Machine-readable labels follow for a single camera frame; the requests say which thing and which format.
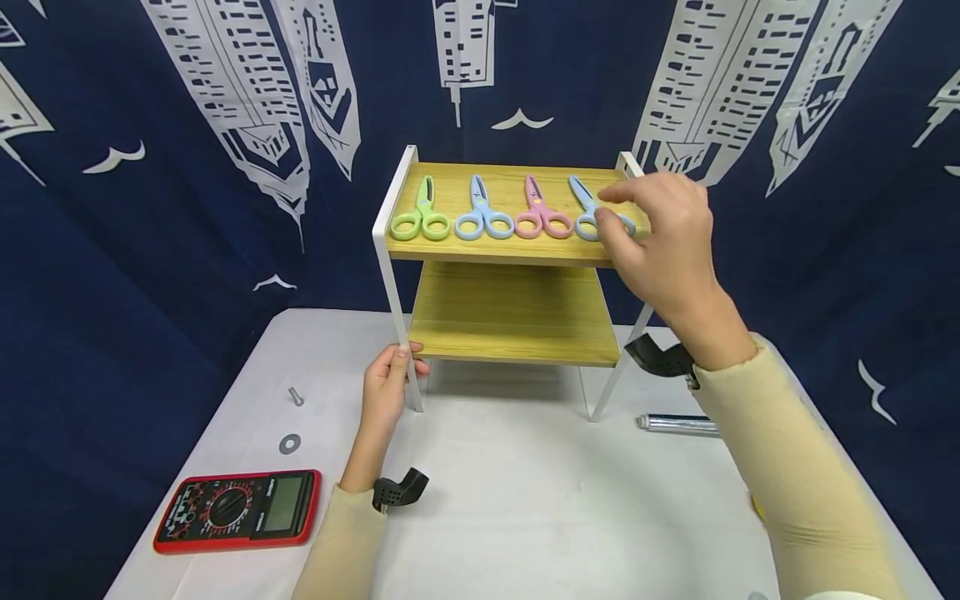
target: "hand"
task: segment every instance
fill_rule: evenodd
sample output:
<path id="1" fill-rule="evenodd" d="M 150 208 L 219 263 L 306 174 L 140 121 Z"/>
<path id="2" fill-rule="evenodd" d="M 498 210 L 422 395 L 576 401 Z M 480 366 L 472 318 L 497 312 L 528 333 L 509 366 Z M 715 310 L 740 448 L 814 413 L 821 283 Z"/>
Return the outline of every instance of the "hand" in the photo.
<path id="1" fill-rule="evenodd" d="M 363 376 L 361 431 L 393 435 L 396 423 L 403 414 L 404 384 L 408 379 L 410 352 L 419 352 L 422 349 L 423 344 L 417 342 L 411 342 L 409 350 L 390 344 L 367 367 Z M 419 359 L 414 363 L 414 370 L 417 377 L 430 374 L 430 367 Z"/>
<path id="2" fill-rule="evenodd" d="M 651 234 L 636 242 L 611 210 L 598 208 L 600 241 L 630 291 L 653 305 L 694 361 L 715 371 L 752 358 L 756 345 L 713 271 L 706 188 L 683 175 L 652 173 L 599 196 L 634 202 L 650 218 Z"/>
<path id="3" fill-rule="evenodd" d="M 423 344 L 417 342 L 410 343 L 410 350 L 390 344 L 364 371 L 360 429 L 340 479 L 340 489 L 344 492 L 367 492 L 380 477 L 396 423 L 403 414 L 403 387 L 407 382 L 410 351 L 422 349 Z M 414 363 L 414 370 L 417 377 L 430 374 L 430 368 L 421 360 Z"/>
<path id="4" fill-rule="evenodd" d="M 615 183 L 599 196 L 611 203 L 634 202 L 650 217 L 652 234 L 635 242 L 611 210 L 596 211 L 600 241 L 613 266 L 630 291 L 653 304 L 661 317 L 683 314 L 692 303 L 721 293 L 713 272 L 713 214 L 705 188 L 683 175 L 653 173 Z"/>

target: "multimeter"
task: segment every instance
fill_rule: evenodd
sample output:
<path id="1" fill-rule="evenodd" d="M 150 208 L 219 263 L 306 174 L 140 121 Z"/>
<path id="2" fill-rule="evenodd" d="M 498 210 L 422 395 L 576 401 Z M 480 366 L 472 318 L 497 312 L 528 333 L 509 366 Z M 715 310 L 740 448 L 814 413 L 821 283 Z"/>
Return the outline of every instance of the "multimeter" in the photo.
<path id="1" fill-rule="evenodd" d="M 180 483 L 156 530 L 160 554 L 297 545 L 310 537 L 321 475 L 284 470 Z"/>

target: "white tablecloth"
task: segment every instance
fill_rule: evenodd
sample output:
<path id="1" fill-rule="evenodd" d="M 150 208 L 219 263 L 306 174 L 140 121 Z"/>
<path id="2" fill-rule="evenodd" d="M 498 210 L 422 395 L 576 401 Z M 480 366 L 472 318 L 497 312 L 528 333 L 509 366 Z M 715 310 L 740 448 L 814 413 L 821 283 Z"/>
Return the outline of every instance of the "white tablecloth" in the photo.
<path id="1" fill-rule="evenodd" d="M 184 477 L 289 468 L 323 473 L 325 507 L 359 420 L 362 372 L 392 331 L 380 313 L 274 318 L 108 599 L 289 598 L 306 546 L 160 556 L 162 511 Z M 617 328 L 622 342 L 628 333 Z M 676 341 L 652 333 L 662 347 Z M 604 418 L 589 423 L 575 368 L 433 367 L 425 412 L 404 415 L 384 472 L 398 481 L 416 467 L 430 484 L 420 502 L 391 511 L 373 598 L 779 597 L 763 526 L 723 443 L 636 427 L 641 413 L 701 414 L 681 379 L 630 368 Z M 608 373 L 583 369 L 591 405 Z M 290 433 L 302 444 L 282 455 Z M 910 597 L 940 598 L 887 525 Z"/>

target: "blue scissors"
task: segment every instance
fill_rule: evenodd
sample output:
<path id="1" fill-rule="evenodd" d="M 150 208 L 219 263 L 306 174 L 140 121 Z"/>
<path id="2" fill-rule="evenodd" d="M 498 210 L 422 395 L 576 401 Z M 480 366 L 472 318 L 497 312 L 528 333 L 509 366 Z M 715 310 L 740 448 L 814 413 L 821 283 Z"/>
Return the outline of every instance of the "blue scissors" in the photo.
<path id="1" fill-rule="evenodd" d="M 505 240 L 514 234 L 514 220 L 510 218 L 510 215 L 490 208 L 487 187 L 483 184 L 479 175 L 474 175 L 470 181 L 470 201 L 473 203 L 473 210 L 460 215 L 456 226 L 453 228 L 457 237 L 462 240 L 475 240 L 480 237 L 484 230 L 490 237 L 498 240 Z M 505 230 L 495 228 L 493 224 L 497 222 L 506 224 L 507 228 Z M 474 231 L 464 231 L 464 223 L 473 223 L 476 225 L 476 229 Z"/>
<path id="2" fill-rule="evenodd" d="M 583 225 L 590 225 L 596 229 L 597 220 L 596 217 L 593 216 L 593 212 L 597 209 L 597 203 L 593 200 L 593 195 L 589 193 L 587 187 L 583 185 L 576 175 L 571 175 L 569 181 L 570 188 L 573 189 L 573 194 L 577 197 L 577 202 L 579 202 L 580 206 L 584 209 L 584 214 L 577 217 L 577 222 L 573 227 L 577 230 L 577 235 L 588 242 L 595 242 L 600 239 L 599 236 L 596 233 L 584 230 Z M 616 216 L 620 217 L 620 221 L 623 221 L 623 226 L 627 228 L 630 237 L 634 237 L 636 233 L 636 225 L 634 225 L 634 222 L 627 218 L 626 215 L 618 214 Z"/>

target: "two-tier shelf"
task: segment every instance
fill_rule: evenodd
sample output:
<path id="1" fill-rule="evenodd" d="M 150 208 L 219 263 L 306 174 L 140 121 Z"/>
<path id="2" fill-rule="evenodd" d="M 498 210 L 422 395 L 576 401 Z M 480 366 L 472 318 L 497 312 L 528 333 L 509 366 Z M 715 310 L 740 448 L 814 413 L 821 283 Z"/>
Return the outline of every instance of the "two-tier shelf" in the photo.
<path id="1" fill-rule="evenodd" d="M 435 242 L 418 235 L 409 241 L 390 236 L 395 214 L 412 212 L 420 182 L 434 181 L 434 210 L 450 219 L 470 211 L 473 175 L 483 178 L 491 208 L 516 216 L 527 210 L 524 180 L 533 175 L 544 201 L 571 218 L 583 212 L 567 178 L 576 175 L 594 195 L 618 180 L 643 173 L 633 155 L 619 154 L 613 169 L 516 167 L 419 162 L 407 146 L 373 224 L 383 283 L 396 335 L 404 346 L 423 343 L 420 358 L 612 368 L 590 420 L 603 413 L 616 381 L 631 359 L 613 335 L 597 268 L 612 266 L 599 242 L 576 235 L 558 240 L 545 233 L 534 239 L 496 240 L 484 234 L 464 241 L 453 231 Z M 636 237 L 649 233 L 646 215 L 633 204 L 611 205 L 636 224 Z M 403 318 L 392 259 L 421 260 L 423 269 L 410 328 Z M 634 339 L 650 320 L 644 305 L 631 333 Z M 413 362 L 410 364 L 411 381 Z M 410 386 L 408 403 L 423 410 L 419 386 Z"/>

